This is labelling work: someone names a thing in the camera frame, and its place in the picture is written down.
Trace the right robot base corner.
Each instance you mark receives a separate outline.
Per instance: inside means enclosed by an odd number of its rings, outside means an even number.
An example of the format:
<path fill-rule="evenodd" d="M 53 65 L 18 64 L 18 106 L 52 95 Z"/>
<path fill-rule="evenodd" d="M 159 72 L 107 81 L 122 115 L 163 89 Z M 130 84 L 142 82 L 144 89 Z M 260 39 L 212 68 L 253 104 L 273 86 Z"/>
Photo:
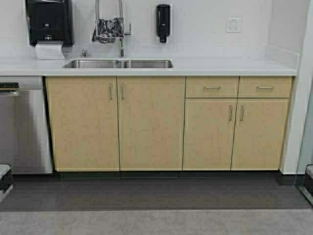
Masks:
<path fill-rule="evenodd" d="M 308 193 L 308 200 L 313 204 L 313 165 L 306 166 L 304 188 Z"/>

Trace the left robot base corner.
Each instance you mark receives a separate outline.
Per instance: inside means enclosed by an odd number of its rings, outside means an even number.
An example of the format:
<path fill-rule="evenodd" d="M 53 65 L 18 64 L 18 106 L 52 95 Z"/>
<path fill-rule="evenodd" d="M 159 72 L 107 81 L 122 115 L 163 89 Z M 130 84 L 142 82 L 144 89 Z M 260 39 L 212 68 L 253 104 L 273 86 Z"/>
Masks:
<path fill-rule="evenodd" d="M 9 164 L 0 165 L 0 201 L 2 202 L 4 198 L 13 189 L 13 175 L 12 168 Z"/>

